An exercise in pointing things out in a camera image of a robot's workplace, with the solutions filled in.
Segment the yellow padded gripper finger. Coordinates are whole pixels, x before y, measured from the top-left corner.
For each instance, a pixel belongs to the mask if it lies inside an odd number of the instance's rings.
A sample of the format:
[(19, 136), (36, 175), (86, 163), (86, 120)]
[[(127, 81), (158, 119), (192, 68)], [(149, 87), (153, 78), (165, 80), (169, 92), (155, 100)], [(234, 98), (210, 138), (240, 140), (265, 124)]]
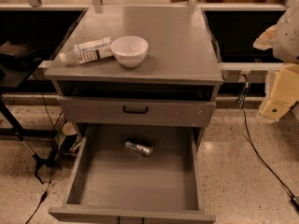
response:
[(299, 65), (287, 63), (278, 70), (270, 70), (265, 81), (265, 97), (259, 116), (279, 121), (299, 101)]

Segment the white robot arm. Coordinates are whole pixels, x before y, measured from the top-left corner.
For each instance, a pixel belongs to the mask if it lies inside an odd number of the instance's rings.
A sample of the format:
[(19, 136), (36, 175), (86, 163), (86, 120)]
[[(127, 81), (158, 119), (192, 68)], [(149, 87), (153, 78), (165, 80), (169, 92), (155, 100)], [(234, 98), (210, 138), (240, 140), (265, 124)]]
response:
[(284, 62), (266, 78), (259, 116), (279, 121), (299, 101), (299, 0), (291, 2), (276, 25), (266, 29), (253, 43), (255, 49), (273, 50), (273, 56)]

